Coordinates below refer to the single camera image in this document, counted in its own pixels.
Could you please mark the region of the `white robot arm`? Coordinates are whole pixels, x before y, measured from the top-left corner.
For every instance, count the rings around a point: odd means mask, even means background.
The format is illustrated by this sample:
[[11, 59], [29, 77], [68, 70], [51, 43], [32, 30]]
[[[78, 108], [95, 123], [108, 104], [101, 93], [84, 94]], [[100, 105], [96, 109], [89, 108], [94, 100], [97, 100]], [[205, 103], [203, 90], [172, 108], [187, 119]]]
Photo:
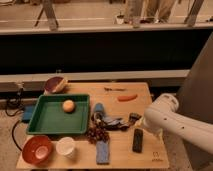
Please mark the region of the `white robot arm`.
[[213, 124], [180, 115], [178, 107], [172, 94], [161, 94], [145, 109], [141, 127], [156, 136], [167, 130], [213, 154]]

